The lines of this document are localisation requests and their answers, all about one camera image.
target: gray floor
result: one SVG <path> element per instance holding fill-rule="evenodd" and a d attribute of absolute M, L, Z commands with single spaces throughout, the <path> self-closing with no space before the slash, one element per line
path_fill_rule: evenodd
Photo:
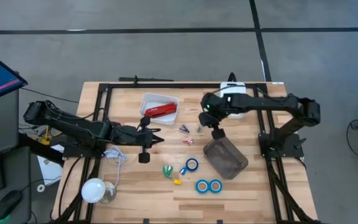
<path fill-rule="evenodd" d="M 358 1 L 257 0 L 261 27 L 358 27 Z M 3 29 L 252 27 L 241 0 L 0 0 Z M 358 32 L 263 34 L 273 81 L 316 99 L 322 122 L 304 128 L 308 177 L 319 219 L 358 223 L 358 157 L 347 124 L 358 118 Z M 0 59 L 33 90 L 78 100 L 85 81 L 119 77 L 264 80 L 255 34 L 0 35 Z M 43 96 L 21 92 L 21 113 Z M 76 105 L 54 100 L 64 110 Z M 358 131 L 350 141 L 358 152 Z M 53 190 L 33 210 L 48 220 Z"/>

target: wooden table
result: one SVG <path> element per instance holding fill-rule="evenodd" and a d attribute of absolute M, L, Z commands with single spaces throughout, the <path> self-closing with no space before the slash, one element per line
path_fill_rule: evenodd
<path fill-rule="evenodd" d="M 77 115 L 86 116 L 93 112 L 99 82 L 86 82 L 83 86 Z M 270 96 L 285 96 L 287 93 L 282 83 L 267 83 Z M 176 123 L 172 126 L 152 123 L 149 127 L 161 128 L 158 136 L 165 142 L 157 144 L 149 150 L 151 160 L 148 164 L 137 161 L 130 167 L 120 171 L 117 196 L 109 204 L 95 204 L 92 216 L 93 223 L 141 223 L 149 218 L 151 223 L 216 223 L 222 219 L 225 223 L 275 223 L 272 196 L 264 158 L 260 155 L 257 135 L 260 133 L 256 111 L 247 113 L 241 119 L 225 119 L 221 123 L 227 137 L 248 158 L 249 165 L 233 180 L 223 180 L 223 190 L 218 194 L 199 194 L 195 190 L 195 182 L 200 179 L 212 180 L 222 178 L 203 157 L 203 147 L 212 140 L 211 130 L 203 128 L 201 134 L 195 131 L 201 112 L 200 101 L 206 92 L 212 89 L 168 89 L 168 88 L 120 88 L 113 89 L 109 119 L 137 126 L 141 115 L 139 106 L 144 93 L 156 93 L 177 97 L 179 102 Z M 264 113 L 266 130 L 269 131 L 267 117 Z M 277 127 L 290 118 L 286 112 L 273 112 Z M 186 135 L 178 131 L 180 125 L 190 127 L 194 139 L 192 146 L 182 143 Z M 136 158 L 138 147 L 119 146 L 128 154 L 128 161 Z M 178 172 L 185 161 L 196 158 L 200 166 L 196 172 L 180 175 Z M 58 202 L 68 170 L 75 159 L 65 162 L 52 217 L 58 215 Z M 63 194 L 62 210 L 68 206 L 78 192 L 81 171 L 81 159 L 71 176 Z M 305 168 L 293 158 L 283 158 L 288 188 L 299 206 L 311 218 L 317 219 L 313 199 Z M 174 167 L 175 178 L 182 185 L 174 185 L 162 174 L 162 166 L 170 164 Z M 115 183 L 116 168 L 102 159 L 99 178 Z M 282 217 L 286 218 L 285 206 L 279 193 Z M 81 218 L 85 218 L 86 203 L 83 202 Z"/>

